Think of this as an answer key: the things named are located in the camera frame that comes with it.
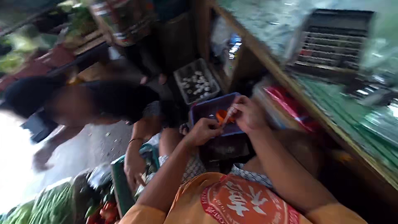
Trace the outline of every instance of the orange t-shirt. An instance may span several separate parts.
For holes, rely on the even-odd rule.
[[[182,185],[169,214],[134,205],[119,224],[365,224],[341,204],[329,204],[304,217],[264,185],[221,173],[204,173]]]

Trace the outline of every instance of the wooden shelf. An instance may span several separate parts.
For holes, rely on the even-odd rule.
[[[207,1],[206,4],[217,14],[224,17],[227,23],[235,29],[243,39],[244,45],[249,48],[268,69],[270,73],[283,85],[290,94],[297,99],[325,130],[339,143],[357,162],[367,168],[357,169],[356,172],[364,178],[377,192],[389,195],[388,201],[398,201],[398,178],[382,164],[373,159],[363,148],[350,136],[327,117],[308,96],[305,95],[303,88],[295,79],[287,75],[279,64],[274,60],[268,47],[260,43],[251,33],[249,33],[236,19],[225,9],[221,8],[216,1]]]

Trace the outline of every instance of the orange object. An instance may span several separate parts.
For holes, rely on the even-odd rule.
[[[219,121],[219,125],[222,125],[222,122],[224,121],[224,119],[225,119],[227,113],[228,113],[228,112],[227,112],[226,110],[218,110],[218,111],[217,111],[217,113],[216,113],[216,118],[217,118],[217,120]],[[227,124],[233,123],[233,122],[235,122],[235,119],[232,118],[232,117],[228,118],[228,120],[226,121]]]

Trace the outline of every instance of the white plastic crate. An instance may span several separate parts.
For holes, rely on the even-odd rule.
[[[210,84],[210,91],[208,96],[203,96],[200,98],[201,94],[193,95],[193,93],[188,94],[188,89],[195,89],[194,83],[189,83],[191,85],[190,88],[184,88],[182,85],[184,78],[191,78],[196,71],[202,72],[203,76],[207,79]],[[174,78],[176,79],[177,85],[179,90],[181,91],[181,95],[184,98],[184,101],[187,105],[191,106],[194,103],[202,102],[211,98],[214,98],[218,92],[220,91],[220,87],[217,81],[214,79],[213,75],[207,68],[206,62],[204,59],[200,58],[196,61],[189,63],[188,65],[179,68],[178,70],[174,71]]]

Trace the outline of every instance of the foot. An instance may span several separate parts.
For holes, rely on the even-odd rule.
[[[165,74],[161,73],[159,75],[159,84],[163,85],[166,83],[166,81],[167,81],[167,76]]]
[[[182,124],[180,127],[179,127],[179,132],[180,132],[180,134],[183,134],[183,135],[187,135],[188,133],[189,133],[189,127],[188,127],[188,125],[185,123],[185,124]]]
[[[144,77],[141,79],[140,84],[141,84],[141,85],[145,85],[147,81],[148,81],[148,77],[147,77],[147,76],[144,76]]]

